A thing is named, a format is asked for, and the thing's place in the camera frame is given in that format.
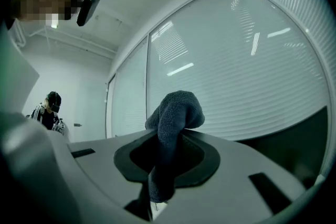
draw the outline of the glass wall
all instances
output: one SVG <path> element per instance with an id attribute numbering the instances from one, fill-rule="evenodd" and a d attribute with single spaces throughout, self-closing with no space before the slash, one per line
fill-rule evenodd
<path id="1" fill-rule="evenodd" d="M 148 117 L 177 90 L 198 98 L 199 131 L 234 140 L 285 129 L 329 102 L 305 35 L 267 0 L 196 0 L 152 31 Z"/>
<path id="2" fill-rule="evenodd" d="M 147 48 L 145 38 L 117 71 L 112 99 L 112 136 L 145 130 Z"/>

